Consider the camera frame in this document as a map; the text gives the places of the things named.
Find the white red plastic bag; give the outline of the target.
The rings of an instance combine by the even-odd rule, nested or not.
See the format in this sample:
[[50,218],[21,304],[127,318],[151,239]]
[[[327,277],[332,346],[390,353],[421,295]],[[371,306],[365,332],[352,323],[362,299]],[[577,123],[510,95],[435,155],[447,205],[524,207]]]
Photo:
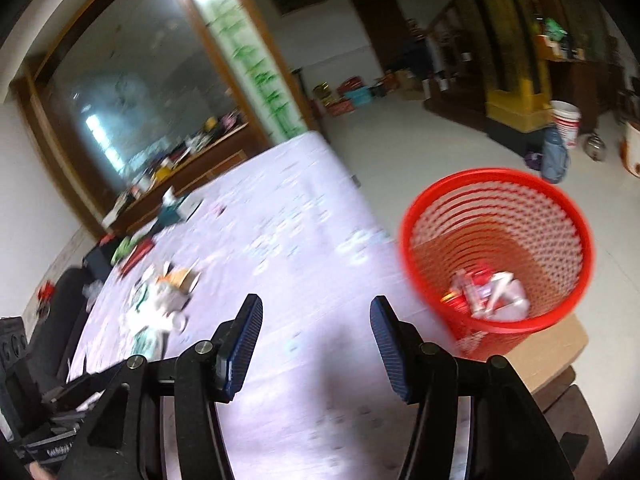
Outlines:
[[495,273],[484,285],[476,285],[478,301],[471,308],[473,318],[512,323],[524,321],[530,302],[523,284],[510,272]]

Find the red foil snack wrapper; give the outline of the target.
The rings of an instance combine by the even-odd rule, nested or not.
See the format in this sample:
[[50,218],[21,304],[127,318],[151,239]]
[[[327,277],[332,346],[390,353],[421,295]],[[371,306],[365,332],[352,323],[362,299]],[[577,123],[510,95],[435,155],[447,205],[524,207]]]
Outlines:
[[492,293],[491,279],[495,271],[491,266],[479,264],[471,270],[457,270],[451,279],[448,292],[440,300],[446,307],[458,313],[482,318],[486,314]]

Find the metal kettle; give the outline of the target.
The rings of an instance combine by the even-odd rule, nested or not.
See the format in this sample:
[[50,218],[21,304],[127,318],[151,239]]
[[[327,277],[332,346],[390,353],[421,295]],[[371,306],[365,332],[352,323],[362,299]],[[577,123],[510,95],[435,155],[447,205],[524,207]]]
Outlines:
[[595,132],[590,133],[584,142],[586,155],[594,162],[604,162],[608,149],[602,138]]

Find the white paint bucket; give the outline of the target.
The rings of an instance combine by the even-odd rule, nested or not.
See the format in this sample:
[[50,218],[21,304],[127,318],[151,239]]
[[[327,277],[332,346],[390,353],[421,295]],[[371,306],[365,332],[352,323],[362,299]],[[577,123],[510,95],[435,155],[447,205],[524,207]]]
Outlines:
[[579,108],[569,102],[552,100],[551,110],[553,121],[565,147],[568,150],[574,148],[577,145],[580,120],[582,119]]

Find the clear plastic bag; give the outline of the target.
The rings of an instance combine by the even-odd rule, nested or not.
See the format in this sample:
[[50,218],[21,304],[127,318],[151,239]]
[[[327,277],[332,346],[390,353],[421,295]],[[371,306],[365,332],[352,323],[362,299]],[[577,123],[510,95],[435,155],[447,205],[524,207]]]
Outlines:
[[103,288],[103,282],[96,280],[90,284],[85,285],[82,288],[82,294],[86,298],[86,312],[90,313],[96,300],[100,296],[100,292]]

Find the red plastic mesh basket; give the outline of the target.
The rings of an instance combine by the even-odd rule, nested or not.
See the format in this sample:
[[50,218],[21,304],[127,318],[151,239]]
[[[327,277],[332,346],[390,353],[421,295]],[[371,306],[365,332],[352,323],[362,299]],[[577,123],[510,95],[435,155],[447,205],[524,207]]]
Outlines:
[[[405,213],[399,247],[413,289],[473,360],[506,354],[562,321],[584,296],[596,256],[575,203],[509,168],[464,170],[432,184]],[[446,304],[454,274],[483,269],[510,272],[523,285],[524,320],[474,318]]]

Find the dark bag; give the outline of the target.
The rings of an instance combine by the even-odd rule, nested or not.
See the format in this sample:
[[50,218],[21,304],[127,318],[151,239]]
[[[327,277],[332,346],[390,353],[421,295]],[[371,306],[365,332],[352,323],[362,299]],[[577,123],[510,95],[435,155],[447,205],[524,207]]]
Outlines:
[[93,247],[84,258],[82,265],[97,281],[105,282],[113,269],[112,258],[116,248],[114,246]]

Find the green cloth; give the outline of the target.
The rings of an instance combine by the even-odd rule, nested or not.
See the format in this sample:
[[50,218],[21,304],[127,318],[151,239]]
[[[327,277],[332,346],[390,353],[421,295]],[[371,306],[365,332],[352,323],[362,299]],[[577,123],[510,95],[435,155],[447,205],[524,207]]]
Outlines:
[[129,255],[136,248],[137,242],[133,240],[130,236],[126,236],[117,246],[114,254],[111,258],[111,265],[117,266],[122,260],[129,257]]

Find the orange box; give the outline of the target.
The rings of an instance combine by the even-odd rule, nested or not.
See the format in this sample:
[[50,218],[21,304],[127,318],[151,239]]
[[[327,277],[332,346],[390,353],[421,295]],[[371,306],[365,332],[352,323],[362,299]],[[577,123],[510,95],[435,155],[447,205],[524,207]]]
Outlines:
[[185,295],[190,295],[200,280],[201,273],[194,269],[172,268],[158,280],[180,290]]

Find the red flat pouch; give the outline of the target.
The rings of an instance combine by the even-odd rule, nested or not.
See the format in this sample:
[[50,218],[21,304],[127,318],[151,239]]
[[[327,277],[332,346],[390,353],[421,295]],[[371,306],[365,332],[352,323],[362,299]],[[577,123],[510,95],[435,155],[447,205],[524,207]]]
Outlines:
[[154,248],[152,238],[145,238],[134,248],[132,253],[125,259],[119,268],[119,275],[126,276],[140,261]]

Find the teal tissue box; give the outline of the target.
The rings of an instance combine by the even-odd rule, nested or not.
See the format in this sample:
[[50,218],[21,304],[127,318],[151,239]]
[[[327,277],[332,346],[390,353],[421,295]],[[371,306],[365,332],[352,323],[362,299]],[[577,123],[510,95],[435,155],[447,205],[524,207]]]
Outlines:
[[203,203],[203,199],[194,194],[178,197],[174,188],[168,188],[162,197],[160,212],[150,229],[151,236],[178,223],[187,222]]

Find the wooden headboard shelf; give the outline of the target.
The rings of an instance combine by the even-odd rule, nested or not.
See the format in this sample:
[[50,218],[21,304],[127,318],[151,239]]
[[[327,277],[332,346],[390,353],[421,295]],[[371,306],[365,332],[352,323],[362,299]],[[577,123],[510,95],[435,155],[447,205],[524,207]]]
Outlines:
[[255,126],[239,126],[203,151],[189,156],[166,179],[128,205],[108,229],[117,235],[136,232],[157,216],[162,198],[170,188],[175,196],[185,196],[272,147],[265,133]]

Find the blue thermos jug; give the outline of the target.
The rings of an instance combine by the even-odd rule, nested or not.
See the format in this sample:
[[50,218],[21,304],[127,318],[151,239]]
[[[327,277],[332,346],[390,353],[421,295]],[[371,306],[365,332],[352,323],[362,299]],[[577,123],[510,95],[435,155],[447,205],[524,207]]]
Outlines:
[[570,155],[555,126],[544,129],[542,144],[541,177],[552,184],[559,184],[566,177],[570,166]]

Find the black sofa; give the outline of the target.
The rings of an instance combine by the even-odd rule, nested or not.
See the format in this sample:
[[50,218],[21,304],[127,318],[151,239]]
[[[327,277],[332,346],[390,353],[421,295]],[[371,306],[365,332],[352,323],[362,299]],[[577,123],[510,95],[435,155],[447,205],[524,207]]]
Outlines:
[[27,350],[29,373],[41,393],[66,383],[89,316],[84,288],[93,282],[88,269],[71,266],[55,283],[49,314],[36,325]]

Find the floral purple bed sheet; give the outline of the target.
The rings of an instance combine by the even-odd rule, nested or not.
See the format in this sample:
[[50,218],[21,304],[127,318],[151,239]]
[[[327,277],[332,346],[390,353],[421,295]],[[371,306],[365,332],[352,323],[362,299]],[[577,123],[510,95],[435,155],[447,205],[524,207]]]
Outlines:
[[388,300],[426,341],[452,345],[412,289],[396,242],[318,133],[265,151],[200,188],[198,208],[160,232],[91,309],[70,377],[124,362],[143,330],[132,300],[165,264],[196,276],[166,358],[204,364],[239,479],[395,479],[416,409],[387,377],[370,321]]

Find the white orange appliance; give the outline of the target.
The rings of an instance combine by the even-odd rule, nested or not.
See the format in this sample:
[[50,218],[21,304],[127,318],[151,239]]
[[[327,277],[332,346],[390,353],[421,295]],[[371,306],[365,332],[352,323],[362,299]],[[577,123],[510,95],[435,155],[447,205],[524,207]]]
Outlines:
[[623,140],[620,141],[620,157],[625,169],[634,177],[640,177],[640,127],[638,120],[626,122]]

